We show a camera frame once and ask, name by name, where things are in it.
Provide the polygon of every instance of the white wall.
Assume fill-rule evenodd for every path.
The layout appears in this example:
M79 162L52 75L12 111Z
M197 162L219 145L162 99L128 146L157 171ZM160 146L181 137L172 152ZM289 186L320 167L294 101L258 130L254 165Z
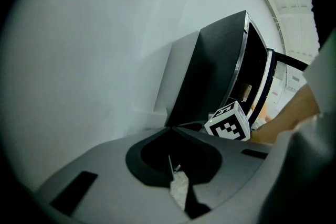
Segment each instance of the white wall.
M280 51L263 0L18 0L1 40L0 101L19 179L36 189L94 145L123 137L130 122L147 124L132 111L152 112L164 68L142 65L244 9Z
M127 131L151 0L18 0L2 36L2 137L29 188Z

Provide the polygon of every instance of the gray panel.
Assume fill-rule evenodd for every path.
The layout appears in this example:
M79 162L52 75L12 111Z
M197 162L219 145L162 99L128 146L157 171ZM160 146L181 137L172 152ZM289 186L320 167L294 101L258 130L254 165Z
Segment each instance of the gray panel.
M179 128L199 140L216 147L222 155L222 165L215 177L207 184L194 186L198 202L211 209L237 193L254 175L264 159L242 154L245 149L268 153L270 145L255 144L210 136L185 128Z
M168 118L174 108L199 34L199 31L193 32L172 44L155 103L155 110L167 109Z
M305 121L298 130L282 132L264 163L249 182L227 202L195 219L193 223L223 223L223 219L225 224L261 223L262 220L262 223L274 223L274 218L287 204L292 206L290 202L295 196L302 195L304 190L307 191L307 181L312 183L316 180L317 175L323 170L326 171L326 167L334 159L334 119L335 114L316 116ZM301 157L289 161L293 152L298 152ZM297 172L288 173L287 178L282 177L284 180L280 180L284 175L284 168L292 165L292 162L295 162ZM282 192L277 191L279 185L282 186ZM270 208L278 210L277 214L270 212ZM273 219L265 221L265 215L272 216Z
M51 202L78 174L98 174L72 217L85 223L180 223L188 216L168 188L142 184L128 170L125 156L133 144L162 129L100 144L51 176L37 195Z

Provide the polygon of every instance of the white sleeve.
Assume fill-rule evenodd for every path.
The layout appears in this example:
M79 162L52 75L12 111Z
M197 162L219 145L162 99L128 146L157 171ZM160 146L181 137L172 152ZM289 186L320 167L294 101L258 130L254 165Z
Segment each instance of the white sleeve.
M320 111L336 111L336 28L303 76Z

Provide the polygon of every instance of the black frame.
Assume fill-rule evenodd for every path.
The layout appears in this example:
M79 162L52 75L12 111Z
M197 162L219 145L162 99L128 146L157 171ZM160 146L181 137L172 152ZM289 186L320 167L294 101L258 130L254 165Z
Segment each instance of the black frame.
M292 67L294 67L296 69L299 69L301 71L304 71L308 66L306 63L301 62L301 61L299 61L295 58L292 58L290 56L275 52L273 49L267 49L267 52L270 52L270 51L272 51L272 59L271 59L270 67L269 67L269 72L268 72L268 75L267 75L267 80L266 80L264 89L261 93L261 96L259 98L259 101L256 105L256 108L253 110L253 113L252 113L251 117L248 119L248 123L250 124L250 127L252 126L252 124L257 119L259 113L262 110L262 107L264 106L264 104L266 102L269 90L270 90L272 82L273 82L273 77L274 77L274 73L275 73L275 68L277 67L277 62L283 62L286 65L292 66Z
M231 81L230 81L230 84L229 84L229 87L228 87L228 90L226 91L226 93L224 94L223 96L223 99L218 107L218 109L224 107L227 105L227 100L228 98L230 97L230 94L234 88L234 85L236 83L236 80L238 78L238 74L240 72L240 68L242 67L242 63L243 63L243 60L244 60L244 55L245 55L245 49L246 49L246 44L247 44L247 38L248 38L248 32L249 32L249 26L250 24L253 26L253 28L255 29L255 31L257 32L265 50L267 51L267 47L266 47L266 44L265 44L265 41L258 29L258 27L256 26L256 24L254 23L254 21L252 20L251 16L249 15L249 13L247 11L246 12L246 18L245 18L245 26L244 26L244 33L243 33L243 41L242 41L242 49L240 50L240 54L239 54L239 57L238 57L238 61L237 61L237 65L236 65L236 69L234 71L234 74L231 78Z

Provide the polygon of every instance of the black rectangular slot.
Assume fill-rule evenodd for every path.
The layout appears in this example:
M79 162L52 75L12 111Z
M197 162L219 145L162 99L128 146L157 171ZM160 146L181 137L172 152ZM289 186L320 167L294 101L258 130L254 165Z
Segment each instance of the black rectangular slot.
M245 154L245 155L256 157L256 158L260 158L260 159L266 159L266 157L268 155L265 152L248 150L248 149L243 150L242 153Z
M97 174L81 172L51 203L58 211L70 216L92 183Z

